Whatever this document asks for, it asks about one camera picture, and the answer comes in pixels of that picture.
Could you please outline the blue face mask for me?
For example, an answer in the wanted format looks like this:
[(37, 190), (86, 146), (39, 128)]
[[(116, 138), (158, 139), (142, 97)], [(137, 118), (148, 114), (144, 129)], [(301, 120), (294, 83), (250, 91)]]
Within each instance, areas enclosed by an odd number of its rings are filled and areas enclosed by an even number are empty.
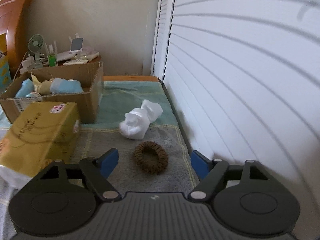
[(33, 82), (30, 79), (26, 79), (22, 82), (21, 88), (16, 93), (15, 98), (24, 98), (34, 90)]
[(53, 94), (73, 94), (84, 92), (81, 87), (81, 83), (78, 80), (66, 80), (61, 78), (54, 79), (50, 90)]

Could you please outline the brown hair scrunchie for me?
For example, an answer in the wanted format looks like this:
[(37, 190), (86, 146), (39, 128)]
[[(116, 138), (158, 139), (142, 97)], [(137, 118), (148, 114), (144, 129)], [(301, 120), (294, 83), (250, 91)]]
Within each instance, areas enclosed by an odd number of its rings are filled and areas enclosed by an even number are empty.
[(165, 149), (153, 141), (140, 143), (133, 152), (133, 159), (136, 165), (148, 174), (164, 172), (169, 163)]

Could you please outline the grey blue checked blanket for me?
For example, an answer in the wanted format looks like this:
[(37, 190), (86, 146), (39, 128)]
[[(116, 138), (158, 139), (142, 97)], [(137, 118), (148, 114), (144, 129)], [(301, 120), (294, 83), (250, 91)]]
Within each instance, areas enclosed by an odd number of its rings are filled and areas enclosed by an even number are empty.
[[(139, 141), (123, 137), (118, 124), (125, 112), (138, 107), (143, 99), (157, 102), (163, 114), (148, 129), (144, 140), (161, 145), (169, 157), (167, 169), (160, 174), (143, 172), (134, 162), (133, 152)], [(89, 156), (99, 158), (111, 148), (119, 153), (119, 164), (110, 176), (116, 189), (149, 192), (189, 192), (197, 184), (191, 168), (187, 147), (178, 128), (166, 96), (156, 82), (108, 82), (96, 123), (81, 126), (71, 162), (78, 163)], [(47, 173), (31, 193), (35, 205), (26, 202), (19, 211), (39, 212), (36, 218), (24, 220), (39, 226), (45, 235), (67, 233), (87, 222), (96, 211), (100, 199), (91, 191), (59, 175), (57, 167), (46, 166)]]

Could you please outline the brown cardboard box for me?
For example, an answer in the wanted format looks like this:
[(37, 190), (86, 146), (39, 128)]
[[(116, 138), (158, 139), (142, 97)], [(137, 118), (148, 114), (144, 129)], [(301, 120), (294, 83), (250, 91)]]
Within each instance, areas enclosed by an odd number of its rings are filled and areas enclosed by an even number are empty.
[[(49, 86), (48, 94), (39, 96), (17, 95), (23, 82), (32, 78)], [(83, 124), (94, 123), (103, 93), (103, 65), (101, 62), (46, 67), (26, 72), (16, 78), (1, 94), (1, 107), (10, 122), (14, 122), (32, 102), (74, 102), (78, 106)]]

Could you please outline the light blue round pouch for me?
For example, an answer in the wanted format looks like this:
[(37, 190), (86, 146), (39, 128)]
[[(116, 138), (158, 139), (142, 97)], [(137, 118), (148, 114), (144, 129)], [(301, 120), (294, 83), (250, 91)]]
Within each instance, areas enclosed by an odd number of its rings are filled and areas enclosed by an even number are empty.
[(38, 92), (30, 92), (25, 96), (25, 98), (42, 100), (42, 95), (39, 94)]

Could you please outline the white remote control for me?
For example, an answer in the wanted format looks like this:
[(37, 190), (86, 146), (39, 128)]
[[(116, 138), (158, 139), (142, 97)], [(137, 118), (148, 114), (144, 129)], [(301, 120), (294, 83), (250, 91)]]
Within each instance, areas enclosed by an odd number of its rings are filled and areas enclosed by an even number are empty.
[(64, 66), (71, 66), (74, 64), (86, 64), (88, 62), (87, 59), (76, 59), (76, 60), (69, 60), (63, 63)]

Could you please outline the white louvered door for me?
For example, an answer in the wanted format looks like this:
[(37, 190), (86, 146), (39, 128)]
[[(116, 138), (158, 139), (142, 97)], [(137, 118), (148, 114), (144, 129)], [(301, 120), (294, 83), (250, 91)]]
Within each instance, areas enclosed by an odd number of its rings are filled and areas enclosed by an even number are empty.
[(190, 148), (264, 164), (319, 236), (319, 0), (159, 0), (153, 74)]

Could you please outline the green spray bottle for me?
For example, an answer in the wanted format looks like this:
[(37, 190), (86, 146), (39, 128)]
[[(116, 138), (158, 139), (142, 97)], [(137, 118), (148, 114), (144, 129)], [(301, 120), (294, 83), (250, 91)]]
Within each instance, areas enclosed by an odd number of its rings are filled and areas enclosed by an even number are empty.
[(56, 66), (56, 53), (54, 51), (53, 45), (49, 45), (49, 54), (48, 54), (48, 65), (50, 67)]

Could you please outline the yellow duck print box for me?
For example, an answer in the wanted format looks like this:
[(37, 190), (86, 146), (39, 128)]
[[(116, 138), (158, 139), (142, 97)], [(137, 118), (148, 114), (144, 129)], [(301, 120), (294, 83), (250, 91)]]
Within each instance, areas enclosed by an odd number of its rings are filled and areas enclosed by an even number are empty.
[(3, 93), (12, 82), (7, 52), (6, 34), (0, 35), (0, 91)]

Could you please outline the white power strip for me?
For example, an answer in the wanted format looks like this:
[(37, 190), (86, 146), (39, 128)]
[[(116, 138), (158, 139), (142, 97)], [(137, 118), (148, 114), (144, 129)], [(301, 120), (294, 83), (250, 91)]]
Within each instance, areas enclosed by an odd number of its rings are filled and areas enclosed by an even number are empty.
[(34, 69), (34, 67), (35, 67), (34, 57), (29, 56), (24, 61), (22, 61), (22, 66), (20, 68), (20, 74), (24, 74), (27, 71)]

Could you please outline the white wifi router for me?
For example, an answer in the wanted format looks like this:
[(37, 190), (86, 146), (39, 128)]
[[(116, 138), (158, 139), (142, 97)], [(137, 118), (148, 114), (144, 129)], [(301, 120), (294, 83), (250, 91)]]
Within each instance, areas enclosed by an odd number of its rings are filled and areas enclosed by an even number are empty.
[[(76, 56), (76, 54), (80, 53), (81, 51), (79, 52), (71, 52), (70, 51), (70, 47), (71, 47), (71, 41), (72, 39), (74, 38), (79, 38), (79, 34), (76, 33), (74, 37), (71, 37), (69, 36), (68, 39), (69, 39), (69, 42), (70, 42), (70, 46), (69, 46), (69, 50), (65, 50), (63, 52), (58, 52), (58, 49), (57, 49), (57, 43), (56, 41), (54, 40), (53, 41), (53, 48), (54, 48), (54, 51), (56, 53), (56, 62), (62, 62), (62, 61), (67, 61), (67, 60), (70, 60), (72, 59), (73, 57)], [(45, 47), (45, 50), (46, 50), (46, 53), (47, 53), (47, 58), (48, 58), (48, 54), (49, 54), (49, 45), (48, 44), (45, 44), (44, 47)]]

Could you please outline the small screen device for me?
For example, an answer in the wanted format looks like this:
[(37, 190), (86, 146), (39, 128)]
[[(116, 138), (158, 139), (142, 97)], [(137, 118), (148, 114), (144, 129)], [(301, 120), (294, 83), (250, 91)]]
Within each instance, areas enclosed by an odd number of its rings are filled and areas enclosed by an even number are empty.
[(71, 52), (82, 51), (83, 41), (84, 39), (82, 37), (72, 39), (70, 51)]

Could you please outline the green desk fan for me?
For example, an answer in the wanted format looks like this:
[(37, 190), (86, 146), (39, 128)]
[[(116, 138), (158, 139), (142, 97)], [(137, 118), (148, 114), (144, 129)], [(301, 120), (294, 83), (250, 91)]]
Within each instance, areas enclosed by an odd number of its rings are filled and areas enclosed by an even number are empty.
[(42, 68), (43, 63), (40, 60), (40, 51), (44, 46), (44, 38), (41, 34), (34, 34), (28, 42), (28, 49), (34, 54), (34, 68)]

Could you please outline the orange wooden headboard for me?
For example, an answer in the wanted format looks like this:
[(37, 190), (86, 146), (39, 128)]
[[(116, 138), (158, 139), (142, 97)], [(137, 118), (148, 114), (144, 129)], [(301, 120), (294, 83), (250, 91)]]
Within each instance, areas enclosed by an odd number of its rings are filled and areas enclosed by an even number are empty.
[(10, 75), (28, 51), (27, 11), (32, 0), (1, 0), (1, 34), (6, 35)]

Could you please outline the beige drawstring pouch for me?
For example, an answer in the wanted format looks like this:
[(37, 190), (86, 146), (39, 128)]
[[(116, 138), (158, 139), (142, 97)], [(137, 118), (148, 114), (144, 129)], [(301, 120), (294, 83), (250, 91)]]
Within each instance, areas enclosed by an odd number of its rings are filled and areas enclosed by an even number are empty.
[(34, 85), (35, 92), (39, 93), (40, 95), (51, 94), (50, 87), (54, 81), (53, 77), (50, 80), (40, 82), (35, 75), (31, 74), (31, 79)]

